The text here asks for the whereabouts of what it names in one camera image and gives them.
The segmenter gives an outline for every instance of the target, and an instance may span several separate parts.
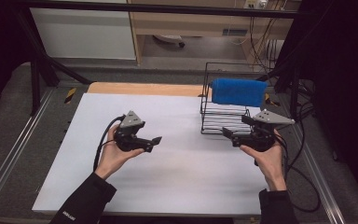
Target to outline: human hand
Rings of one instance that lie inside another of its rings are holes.
[[[107,143],[103,146],[103,155],[98,164],[95,174],[102,179],[107,179],[116,172],[130,158],[134,158],[143,153],[142,148],[134,149],[128,152],[122,151],[113,141],[113,136],[118,125],[113,126],[107,133]]]
[[[278,137],[281,137],[276,130],[274,132]],[[269,150],[264,152],[256,151],[245,145],[240,146],[240,149],[255,159],[266,178],[269,190],[286,190],[282,171],[282,147],[277,141]]]

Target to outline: white tabletop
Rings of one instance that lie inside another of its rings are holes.
[[[251,115],[260,111],[248,109]],[[162,140],[107,179],[117,193],[106,205],[106,215],[260,214],[258,192],[267,187],[264,176],[228,139],[200,133],[200,98],[95,93],[83,95],[34,211],[59,210],[91,174],[107,124],[130,110],[145,121],[138,137]]]

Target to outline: wall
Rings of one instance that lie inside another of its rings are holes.
[[[126,3],[125,0],[92,2]],[[128,12],[44,8],[31,11],[51,57],[135,60]]]

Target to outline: black jacket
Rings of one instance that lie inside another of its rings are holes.
[[[80,187],[66,200],[51,224],[92,224],[98,223],[104,207],[110,202],[116,189],[106,181],[91,174]],[[287,191],[259,193],[261,222],[298,223]]]

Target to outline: gray carpet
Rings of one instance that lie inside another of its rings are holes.
[[[98,81],[201,84],[202,69],[198,71],[197,69],[187,69],[203,68],[200,64],[204,66],[203,62],[190,62],[185,70],[180,71],[167,67],[157,70],[153,66],[147,69],[129,67],[86,69],[78,67],[75,70],[85,77],[92,77]],[[79,87],[74,84],[77,86],[77,91],[71,103],[66,105],[63,101],[72,84],[65,83],[72,83],[72,79],[64,75],[61,75],[61,78],[62,85],[55,89],[45,114],[36,126],[0,193],[0,217],[50,219],[50,216],[32,212],[31,208],[37,196],[37,189],[43,185],[48,169],[60,147],[60,142],[65,136],[65,130],[70,125],[68,121],[75,114],[82,93],[87,90],[87,86]],[[29,69],[21,67],[13,74],[0,100],[0,164],[4,161],[29,118],[31,112],[30,91]],[[263,105],[263,107],[284,115],[280,106]],[[347,223],[358,223],[358,186],[347,165],[333,161],[330,146],[318,122],[314,117],[304,119],[307,142],[323,170],[324,177]],[[294,141],[294,133],[290,128],[282,129],[280,132],[288,142],[289,154],[293,158],[298,149],[297,142]],[[310,176],[302,158],[296,163],[296,168],[304,175]],[[288,186],[294,204],[303,208],[312,208],[316,204],[316,194],[310,184],[294,171],[289,173]],[[313,213],[296,210],[296,215],[302,223],[329,223],[323,206]],[[236,223],[245,223],[245,220],[238,219]]]

